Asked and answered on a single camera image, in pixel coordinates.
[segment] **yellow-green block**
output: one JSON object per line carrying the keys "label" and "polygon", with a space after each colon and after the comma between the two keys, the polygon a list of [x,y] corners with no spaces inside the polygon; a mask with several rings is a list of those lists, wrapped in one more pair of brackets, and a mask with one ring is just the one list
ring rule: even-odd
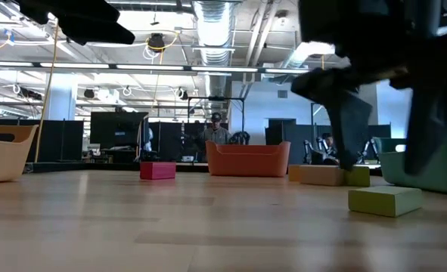
{"label": "yellow-green block", "polygon": [[421,208],[420,189],[395,186],[369,187],[348,192],[349,210],[398,217]]}
{"label": "yellow-green block", "polygon": [[371,183],[369,168],[354,166],[352,171],[345,171],[344,182],[347,186],[369,187]]}

